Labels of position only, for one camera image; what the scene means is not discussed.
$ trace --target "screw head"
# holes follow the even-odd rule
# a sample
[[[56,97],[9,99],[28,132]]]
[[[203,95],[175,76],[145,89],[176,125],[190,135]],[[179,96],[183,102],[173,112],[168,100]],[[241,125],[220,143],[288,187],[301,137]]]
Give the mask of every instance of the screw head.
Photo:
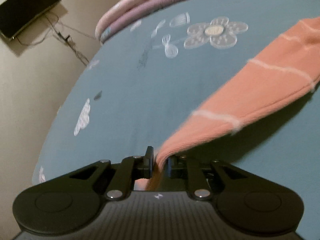
[[[117,189],[110,190],[110,191],[108,191],[107,196],[109,198],[120,198],[122,196],[122,192]]]
[[[199,198],[204,198],[204,197],[209,197],[210,196],[210,191],[207,189],[197,189],[195,191],[195,196]]]

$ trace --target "small logo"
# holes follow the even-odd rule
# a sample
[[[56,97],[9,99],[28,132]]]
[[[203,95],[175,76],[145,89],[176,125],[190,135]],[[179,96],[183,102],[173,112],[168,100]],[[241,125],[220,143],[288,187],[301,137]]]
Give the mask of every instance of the small logo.
[[[156,198],[156,199],[163,198],[163,195],[161,195],[161,194],[159,193],[158,195],[155,195],[155,198]]]

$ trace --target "black tv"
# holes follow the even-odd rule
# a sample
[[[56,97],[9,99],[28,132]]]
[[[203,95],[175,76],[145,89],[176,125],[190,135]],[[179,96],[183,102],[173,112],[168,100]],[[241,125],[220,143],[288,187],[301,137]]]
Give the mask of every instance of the black tv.
[[[0,5],[0,33],[12,40],[41,14],[61,0],[6,0]]]

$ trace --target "bed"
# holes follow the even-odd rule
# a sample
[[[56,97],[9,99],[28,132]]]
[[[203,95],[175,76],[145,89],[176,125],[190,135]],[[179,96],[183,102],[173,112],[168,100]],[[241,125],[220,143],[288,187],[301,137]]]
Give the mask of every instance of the bed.
[[[149,145],[161,149],[249,59],[301,19],[317,19],[319,2],[141,0],[121,17],[102,18],[96,31],[101,49],[60,108],[33,184],[97,160],[119,163],[143,155]],[[196,35],[199,29],[205,35]],[[320,92],[316,85],[311,90],[241,129],[187,147],[187,153],[225,160],[296,191],[305,205],[297,232],[316,240]]]

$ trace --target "white stripe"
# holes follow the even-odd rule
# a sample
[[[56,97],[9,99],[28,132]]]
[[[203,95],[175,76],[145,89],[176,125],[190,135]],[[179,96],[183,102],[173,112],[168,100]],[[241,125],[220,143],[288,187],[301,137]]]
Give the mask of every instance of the white stripe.
[[[315,91],[315,83],[313,82],[312,78],[306,73],[306,72],[303,72],[301,70],[298,70],[296,68],[293,68],[293,67],[279,67],[279,66],[275,66],[275,65],[269,65],[267,63],[264,63],[260,60],[257,60],[257,59],[249,59],[248,62],[252,62],[252,63],[255,63],[256,65],[259,65],[261,67],[264,67],[264,68],[268,68],[268,69],[275,69],[275,70],[279,70],[279,71],[283,71],[283,72],[291,72],[291,73],[294,73],[294,74],[297,74],[305,79],[308,80],[308,82],[310,83],[310,87],[311,87],[311,92],[314,92]]]
[[[311,30],[312,32],[319,32],[320,33],[320,30],[318,29],[314,29],[312,27],[310,27],[308,24],[306,24],[304,21],[300,21],[305,27],[307,27],[309,30]]]
[[[212,120],[222,120],[233,125],[233,134],[241,130],[241,122],[234,116],[229,114],[215,114],[207,110],[193,111],[192,115],[200,115]]]
[[[305,50],[311,49],[312,47],[316,47],[315,45],[309,45],[309,46],[305,45],[305,44],[302,42],[302,40],[300,40],[300,38],[297,37],[297,36],[291,37],[291,36],[287,36],[287,35],[285,35],[285,34],[280,34],[280,37],[282,37],[282,38],[284,38],[284,39],[286,39],[286,40],[288,40],[288,41],[297,41],[297,42],[299,42],[299,43],[303,46],[303,48],[304,48]]]

